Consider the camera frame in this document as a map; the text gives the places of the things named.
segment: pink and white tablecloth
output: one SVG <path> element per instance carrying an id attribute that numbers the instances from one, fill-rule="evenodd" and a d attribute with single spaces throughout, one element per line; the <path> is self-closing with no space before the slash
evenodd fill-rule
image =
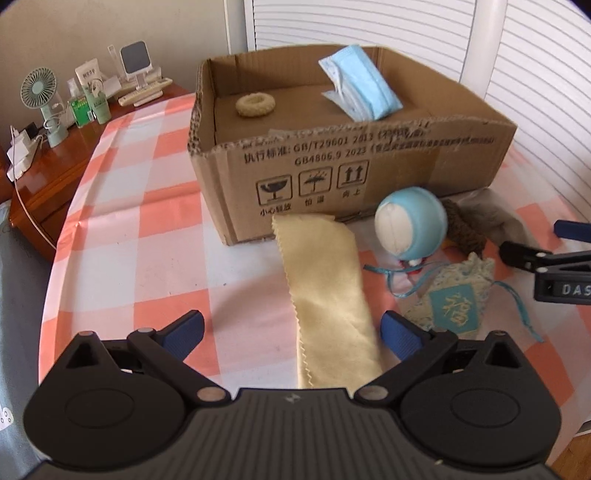
<path id="1" fill-rule="evenodd" d="M 57 246 L 40 345 L 40 378 L 80 330 L 102 339 L 160 329 L 190 309 L 206 319 L 203 342 L 186 362 L 233 393 L 240 386 L 296 387 L 296 321 L 275 241 L 226 247 L 200 193 L 186 149 L 194 95 L 158 103 L 112 121 L 96 147 Z M 515 150 L 493 184 L 552 251 L 585 249 L 552 233 L 574 219 L 558 194 Z M 350 225 L 362 263 L 388 266 L 372 219 Z M 497 257 L 489 244 L 486 255 Z M 454 249 L 440 259 L 462 260 Z M 494 288 L 479 338 L 507 330 L 561 407 L 563 428 L 550 460 L 591 413 L 591 307 L 537 303 L 533 276 L 504 266 L 497 280 L 524 299 L 537 343 L 522 327 L 508 293 Z M 404 311 L 379 275 L 363 272 L 378 322 Z"/>

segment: wooden nightstand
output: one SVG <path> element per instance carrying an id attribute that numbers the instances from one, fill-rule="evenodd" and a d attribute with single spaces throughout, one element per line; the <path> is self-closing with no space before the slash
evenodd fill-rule
<path id="1" fill-rule="evenodd" d="M 172 84 L 164 89 L 162 97 L 147 106 L 187 93 L 189 92 L 184 88 Z M 135 110 L 133 105 L 121 107 L 116 102 L 109 106 L 113 119 Z M 27 210 L 54 244 L 60 236 L 82 174 L 106 125 L 99 125 L 95 121 L 82 128 L 73 126 L 68 137 L 54 148 L 43 142 L 43 146 L 35 154 L 31 168 L 17 180 L 18 191 Z M 27 218 L 16 193 L 12 195 L 9 220 L 38 252 L 46 259 L 53 260 L 55 250 L 43 240 Z"/>

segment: yellow cloth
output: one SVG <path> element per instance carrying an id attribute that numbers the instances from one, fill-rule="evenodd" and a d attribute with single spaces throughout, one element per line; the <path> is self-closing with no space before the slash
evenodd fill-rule
<path id="1" fill-rule="evenodd" d="M 298 321 L 298 386 L 354 393 L 382 374 L 355 236 L 329 215 L 273 217 Z"/>

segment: desk fan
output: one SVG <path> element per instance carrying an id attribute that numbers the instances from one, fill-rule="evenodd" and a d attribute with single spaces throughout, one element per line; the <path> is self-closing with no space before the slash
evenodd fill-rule
<path id="1" fill-rule="evenodd" d="M 64 103 L 57 93 L 56 75 L 50 69 L 41 67 L 25 77 L 21 86 L 21 100 L 27 108 L 41 109 L 50 147 L 59 145 L 68 136 L 67 128 L 60 121 L 60 114 L 65 110 Z"/>

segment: brown knitted item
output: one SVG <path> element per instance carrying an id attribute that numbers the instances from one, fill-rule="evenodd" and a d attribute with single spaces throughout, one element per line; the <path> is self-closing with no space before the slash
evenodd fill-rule
<path id="1" fill-rule="evenodd" d="M 462 210 L 451 200 L 442 200 L 441 203 L 447 213 L 447 238 L 454 242 L 461 252 L 469 255 L 474 252 L 482 257 L 486 245 L 486 237 L 474 230 L 464 217 Z"/>

